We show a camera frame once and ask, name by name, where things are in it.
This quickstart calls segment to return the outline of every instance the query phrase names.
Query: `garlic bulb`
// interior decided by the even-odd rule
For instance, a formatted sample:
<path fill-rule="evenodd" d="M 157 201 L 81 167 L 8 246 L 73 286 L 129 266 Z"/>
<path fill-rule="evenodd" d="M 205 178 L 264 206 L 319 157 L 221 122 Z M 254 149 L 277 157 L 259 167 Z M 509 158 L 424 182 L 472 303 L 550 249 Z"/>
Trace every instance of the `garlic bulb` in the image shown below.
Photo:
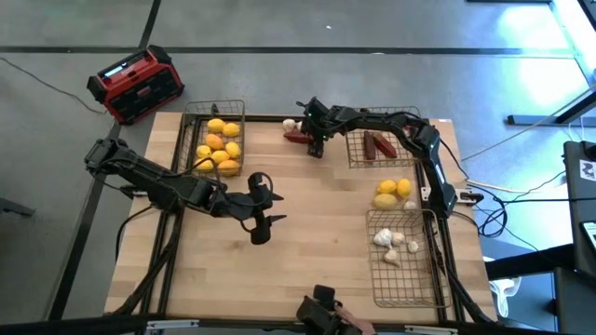
<path fill-rule="evenodd" d="M 416 209 L 416 203 L 412 200 L 408 200 L 403 204 L 403 209 Z"/>
<path fill-rule="evenodd" d="M 391 244 L 396 247 L 406 241 L 406 236 L 402 233 L 393 233 L 391 235 Z"/>
<path fill-rule="evenodd" d="M 385 256 L 383 256 L 383 260 L 399 268 L 401 267 L 398 252 L 394 249 L 389 250 Z"/>
<path fill-rule="evenodd" d="M 381 229 L 372 239 L 375 245 L 391 248 L 392 233 L 387 228 Z"/>
<path fill-rule="evenodd" d="M 296 127 L 296 121 L 292 119 L 285 119 L 283 120 L 283 123 L 281 125 L 283 126 L 283 129 L 286 130 L 286 132 L 291 132 L 292 130 L 294 130 L 294 127 Z"/>
<path fill-rule="evenodd" d="M 408 243 L 408 251 L 412 252 L 412 253 L 416 253 L 418 252 L 418 244 L 416 243 L 416 241 L 410 241 Z"/>

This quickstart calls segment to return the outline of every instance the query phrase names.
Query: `wire basket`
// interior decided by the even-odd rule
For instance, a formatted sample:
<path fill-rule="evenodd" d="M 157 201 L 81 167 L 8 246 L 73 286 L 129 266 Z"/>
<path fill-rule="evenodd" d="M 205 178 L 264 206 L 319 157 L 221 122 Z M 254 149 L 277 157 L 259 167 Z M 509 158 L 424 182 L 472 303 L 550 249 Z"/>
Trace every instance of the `wire basket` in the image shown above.
<path fill-rule="evenodd" d="M 367 110 L 370 113 L 395 113 L 408 112 L 420 116 L 418 108 L 413 106 L 405 107 L 361 107 L 357 110 Z M 387 158 L 378 149 L 376 150 L 376 159 L 367 160 L 364 156 L 364 146 L 362 145 L 364 139 L 364 129 L 356 129 L 345 134 L 345 147 L 347 149 L 347 160 L 350 168 L 395 168 L 395 167 L 410 167 L 416 159 L 413 155 L 405 150 L 398 138 L 388 131 L 380 132 L 398 153 L 397 158 Z"/>
<path fill-rule="evenodd" d="M 224 122 L 235 122 L 240 127 L 240 134 L 235 137 L 226 137 L 221 133 L 215 133 L 223 143 L 235 142 L 240 147 L 240 156 L 234 158 L 238 168 L 219 169 L 223 176 L 239 175 L 244 165 L 244 101 L 243 100 L 213 100 L 213 101 L 191 101 L 184 107 L 183 121 L 181 123 L 179 145 L 178 170 L 184 171 L 191 168 L 197 160 L 196 148 L 204 143 L 205 136 L 212 133 L 207 128 L 207 123 L 212 118 L 220 118 Z M 192 174 L 197 176 L 213 177 L 214 171 L 199 171 L 194 169 Z"/>
<path fill-rule="evenodd" d="M 372 274 L 374 303 L 379 307 L 433 307 L 443 308 L 451 304 L 448 281 L 441 269 L 444 259 L 431 258 L 436 248 L 444 252 L 436 235 L 437 220 L 427 209 L 369 210 L 367 213 L 367 237 L 369 261 Z M 402 233 L 406 242 L 394 246 L 398 252 L 400 267 L 384 261 L 387 248 L 373 243 L 374 236 L 387 228 Z M 407 243 L 415 241 L 418 251 L 411 253 Z"/>

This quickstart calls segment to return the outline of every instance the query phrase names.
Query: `concrete floor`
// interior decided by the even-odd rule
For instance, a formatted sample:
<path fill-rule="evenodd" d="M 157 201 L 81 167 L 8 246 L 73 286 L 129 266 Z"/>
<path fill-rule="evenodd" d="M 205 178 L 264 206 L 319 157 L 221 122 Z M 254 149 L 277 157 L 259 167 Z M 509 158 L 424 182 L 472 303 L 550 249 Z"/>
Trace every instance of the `concrete floor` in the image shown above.
<path fill-rule="evenodd" d="M 139 43 L 151 1 L 54 0 L 39 5 L 33 0 L 5 0 L 2 6 L 0 45 L 125 47 Z M 95 14 L 90 14 L 89 6 Z M 178 47 L 567 47 L 546 6 L 469 5 L 464 0 L 374 0 L 366 4 L 230 0 L 202 1 L 200 6 L 168 1 L 159 10 L 151 43 Z M 0 56 L 99 109 L 85 89 L 87 77 L 124 55 Z M 454 120 L 462 156 L 519 131 L 504 124 L 506 115 L 550 114 L 587 88 L 573 59 L 171 56 L 186 90 L 165 110 L 181 111 L 188 101 L 243 99 L 248 113 L 299 114 L 294 102 L 314 95 L 329 105 L 413 104 L 423 116 Z M 4 158 L 0 195 L 37 208 L 33 219 L 0 215 L 0 323 L 34 321 L 42 319 L 47 310 L 90 184 L 83 157 L 94 140 L 107 133 L 111 117 L 86 112 L 72 99 L 2 62 L 0 110 L 0 156 Z M 152 124 L 153 117 L 147 117 L 123 128 L 121 137 L 142 153 Z M 587 139 L 596 139 L 595 130 L 585 132 Z M 468 160 L 464 168 L 477 181 L 528 189 L 563 170 L 560 156 L 567 140 L 564 129 L 537 128 Z M 102 313 L 114 269 L 115 233 L 128 216 L 129 206 L 123 195 L 104 190 L 65 317 Z M 571 240 L 566 204 L 511 206 L 509 228 L 539 248 Z M 527 248 L 508 234 L 500 240 Z"/>

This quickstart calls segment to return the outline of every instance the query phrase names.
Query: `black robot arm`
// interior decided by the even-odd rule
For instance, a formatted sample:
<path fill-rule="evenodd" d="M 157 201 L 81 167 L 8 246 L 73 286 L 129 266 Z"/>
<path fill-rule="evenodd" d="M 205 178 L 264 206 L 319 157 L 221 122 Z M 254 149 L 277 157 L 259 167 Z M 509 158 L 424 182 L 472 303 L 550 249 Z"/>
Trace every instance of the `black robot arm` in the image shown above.
<path fill-rule="evenodd" d="M 271 224 L 285 218 L 285 215 L 264 215 L 264 210 L 270 209 L 274 200 L 283 198 L 262 184 L 266 177 L 273 187 L 271 179 L 262 172 L 249 177 L 248 194 L 228 193 L 219 178 L 201 178 L 188 173 L 190 171 L 174 173 L 139 156 L 124 141 L 111 138 L 97 140 L 85 157 L 85 164 L 93 176 L 119 175 L 130 182 L 134 190 L 147 192 L 154 207 L 167 212 L 189 207 L 213 217 L 232 217 L 240 222 L 254 218 L 255 228 L 245 230 L 251 234 L 255 245 L 267 242 L 271 238 Z"/>
<path fill-rule="evenodd" d="M 439 132 L 426 120 L 407 112 L 371 113 L 366 109 L 356 111 L 344 106 L 327 108 L 317 97 L 305 107 L 305 121 L 301 131 L 312 137 L 308 143 L 308 154 L 321 158 L 324 141 L 335 133 L 345 135 L 354 129 L 388 131 L 394 134 L 401 145 L 422 163 L 431 187 L 428 199 L 430 209 L 438 218 L 448 218 L 455 206 L 454 187 L 445 180 L 439 160 Z"/>

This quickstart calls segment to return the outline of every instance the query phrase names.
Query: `yellow lemon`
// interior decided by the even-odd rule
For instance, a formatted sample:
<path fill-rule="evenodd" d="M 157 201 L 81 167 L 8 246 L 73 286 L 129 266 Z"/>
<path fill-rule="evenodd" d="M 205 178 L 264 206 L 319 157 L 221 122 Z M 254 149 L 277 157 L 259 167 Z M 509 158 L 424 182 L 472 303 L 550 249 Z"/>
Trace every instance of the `yellow lemon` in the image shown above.
<path fill-rule="evenodd" d="M 238 158 L 240 157 L 240 146 L 237 145 L 235 142 L 229 142 L 225 145 L 225 150 L 227 154 L 230 155 L 230 158 Z"/>
<path fill-rule="evenodd" d="M 196 156 L 198 158 L 207 158 L 207 157 L 211 156 L 211 148 L 208 145 L 197 146 Z"/>
<path fill-rule="evenodd" d="M 227 137 L 235 137 L 240 134 L 240 127 L 237 124 L 229 123 L 223 126 L 222 133 Z"/>
<path fill-rule="evenodd" d="M 410 196 L 411 192 L 412 192 L 412 185 L 410 184 L 410 181 L 408 181 L 405 178 L 398 181 L 398 195 L 399 196 L 401 196 L 402 198 L 405 199 L 408 196 Z"/>
<path fill-rule="evenodd" d="M 224 150 L 218 150 L 211 155 L 211 158 L 215 161 L 215 164 L 220 164 L 223 161 L 230 159 L 230 155 Z"/>
<path fill-rule="evenodd" d="M 224 148 L 224 142 L 219 136 L 209 134 L 205 136 L 205 144 L 207 144 L 213 150 L 222 150 Z"/>
<path fill-rule="evenodd" d="M 210 160 L 206 160 L 205 162 L 201 163 L 198 167 L 196 167 L 196 169 L 203 172 L 211 171 L 213 170 L 213 163 Z"/>
<path fill-rule="evenodd" d="M 223 161 L 219 166 L 217 166 L 217 169 L 220 170 L 220 174 L 222 174 L 222 176 L 228 177 L 238 174 L 240 171 L 239 168 L 240 164 L 237 161 L 233 161 L 231 159 Z"/>
<path fill-rule="evenodd" d="M 395 209 L 398 206 L 398 198 L 391 194 L 379 194 L 374 198 L 372 204 L 381 210 Z"/>
<path fill-rule="evenodd" d="M 211 119 L 207 123 L 207 129 L 210 132 L 222 132 L 225 122 L 222 119 Z"/>
<path fill-rule="evenodd" d="M 377 189 L 378 193 L 382 194 L 391 194 L 394 193 L 395 190 L 398 189 L 398 184 L 394 181 L 381 181 L 379 188 Z"/>

